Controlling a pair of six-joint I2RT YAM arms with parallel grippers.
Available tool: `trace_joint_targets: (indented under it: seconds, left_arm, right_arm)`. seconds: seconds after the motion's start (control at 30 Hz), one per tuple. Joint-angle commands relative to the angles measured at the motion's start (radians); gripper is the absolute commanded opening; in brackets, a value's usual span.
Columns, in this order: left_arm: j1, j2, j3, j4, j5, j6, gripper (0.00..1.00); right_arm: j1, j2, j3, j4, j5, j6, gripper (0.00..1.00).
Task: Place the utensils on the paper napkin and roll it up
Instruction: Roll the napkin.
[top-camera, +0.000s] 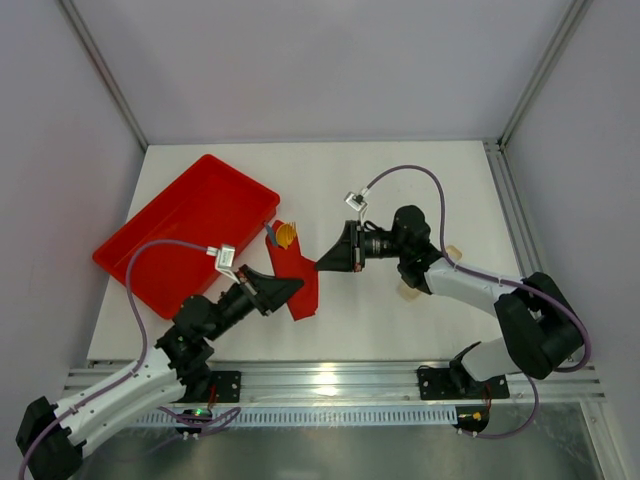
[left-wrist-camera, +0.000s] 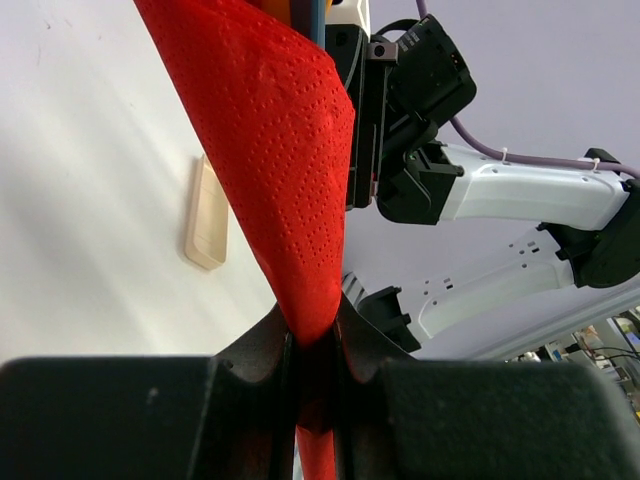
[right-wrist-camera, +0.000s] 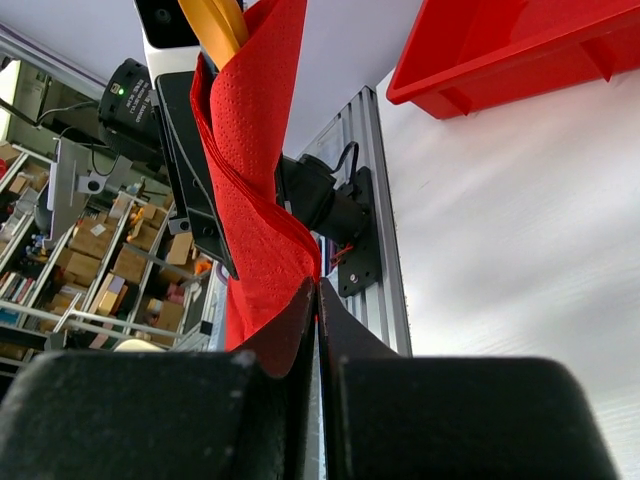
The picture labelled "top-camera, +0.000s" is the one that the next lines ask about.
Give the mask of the yellow plastic spoon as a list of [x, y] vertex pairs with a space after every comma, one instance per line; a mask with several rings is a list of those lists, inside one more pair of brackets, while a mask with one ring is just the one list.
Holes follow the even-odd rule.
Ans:
[[277, 241], [279, 243], [279, 246], [283, 249], [288, 249], [290, 246], [293, 245], [294, 241], [296, 240], [296, 238], [291, 239], [291, 238], [287, 238], [286, 237], [286, 233], [285, 233], [285, 225], [287, 223], [283, 223], [281, 224], [275, 231], [276, 233], [276, 237], [277, 237]]

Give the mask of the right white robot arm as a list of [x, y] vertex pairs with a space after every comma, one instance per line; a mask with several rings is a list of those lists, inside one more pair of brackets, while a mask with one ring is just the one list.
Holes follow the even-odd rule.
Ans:
[[370, 221], [345, 223], [336, 243], [316, 262], [318, 271], [359, 272], [367, 261], [392, 258], [402, 282], [426, 295], [451, 298], [497, 319], [501, 335], [476, 342], [447, 368], [459, 395], [480, 392], [499, 376], [523, 373], [544, 379], [585, 348], [586, 335], [556, 283], [536, 272], [522, 280], [472, 272], [454, 263], [430, 240], [431, 228], [416, 206], [399, 208], [390, 229]]

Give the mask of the yellow plastic fork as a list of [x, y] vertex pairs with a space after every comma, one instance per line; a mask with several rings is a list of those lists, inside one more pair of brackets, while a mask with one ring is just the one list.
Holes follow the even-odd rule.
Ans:
[[285, 233], [287, 238], [294, 239], [297, 237], [297, 226], [295, 222], [288, 222], [285, 225]]

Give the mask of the blue plastic knife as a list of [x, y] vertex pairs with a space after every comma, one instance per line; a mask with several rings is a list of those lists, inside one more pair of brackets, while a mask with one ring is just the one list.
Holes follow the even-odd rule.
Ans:
[[277, 237], [274, 229], [267, 222], [264, 222], [263, 225], [267, 233], [267, 238], [269, 239], [270, 243], [275, 247], [279, 247], [279, 243], [277, 241]]

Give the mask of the red paper napkin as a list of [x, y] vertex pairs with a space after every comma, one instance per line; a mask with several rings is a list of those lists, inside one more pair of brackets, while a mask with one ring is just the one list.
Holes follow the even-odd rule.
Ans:
[[302, 255], [299, 239], [296, 238], [288, 249], [276, 247], [269, 237], [265, 245], [274, 274], [278, 278], [297, 278], [304, 285], [287, 301], [287, 307], [294, 321], [312, 317], [319, 306], [319, 280], [315, 263]]

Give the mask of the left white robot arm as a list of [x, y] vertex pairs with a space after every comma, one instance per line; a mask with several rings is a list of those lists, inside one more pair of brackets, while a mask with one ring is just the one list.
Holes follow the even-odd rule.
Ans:
[[29, 404], [16, 435], [23, 460], [20, 478], [67, 479], [85, 457], [137, 417], [175, 402], [202, 399], [210, 385], [207, 364], [218, 339], [251, 312], [267, 316], [304, 286], [299, 278], [277, 278], [248, 266], [239, 280], [212, 302], [186, 298], [172, 326], [141, 358], [71, 397]]

